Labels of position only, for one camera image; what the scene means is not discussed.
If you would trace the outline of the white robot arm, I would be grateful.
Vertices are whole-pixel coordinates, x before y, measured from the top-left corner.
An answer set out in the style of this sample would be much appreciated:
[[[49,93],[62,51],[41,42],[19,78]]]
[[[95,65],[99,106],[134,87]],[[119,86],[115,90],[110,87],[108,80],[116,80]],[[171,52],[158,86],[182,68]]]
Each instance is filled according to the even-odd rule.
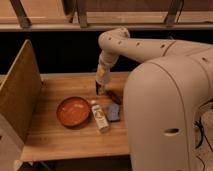
[[[213,106],[213,45],[135,39],[125,28],[102,33],[98,43],[101,86],[119,56],[139,63],[123,92],[133,171],[197,171],[194,122]]]

